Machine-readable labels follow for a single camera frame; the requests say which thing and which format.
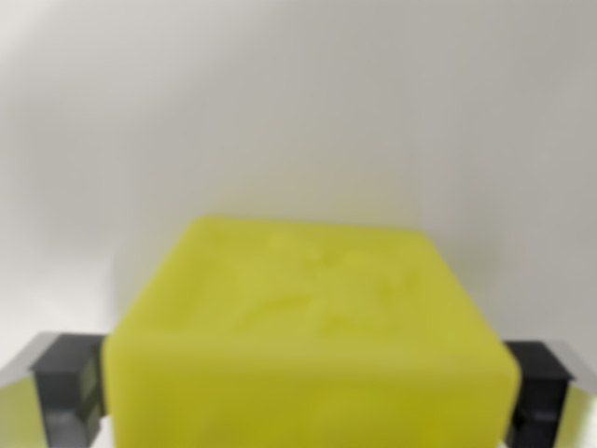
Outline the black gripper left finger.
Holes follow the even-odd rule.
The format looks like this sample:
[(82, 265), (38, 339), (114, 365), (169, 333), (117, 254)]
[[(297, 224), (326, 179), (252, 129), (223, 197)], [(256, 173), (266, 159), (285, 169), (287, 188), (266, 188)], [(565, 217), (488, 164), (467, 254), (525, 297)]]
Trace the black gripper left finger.
[(41, 332), (1, 369), (3, 447), (91, 447), (107, 415), (103, 334)]

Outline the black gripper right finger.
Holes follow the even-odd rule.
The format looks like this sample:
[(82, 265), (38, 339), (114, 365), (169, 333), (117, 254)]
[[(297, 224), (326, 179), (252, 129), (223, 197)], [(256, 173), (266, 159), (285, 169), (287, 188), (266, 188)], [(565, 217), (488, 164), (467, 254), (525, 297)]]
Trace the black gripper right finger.
[(503, 447), (594, 447), (596, 371), (562, 341), (507, 341), (521, 388)]

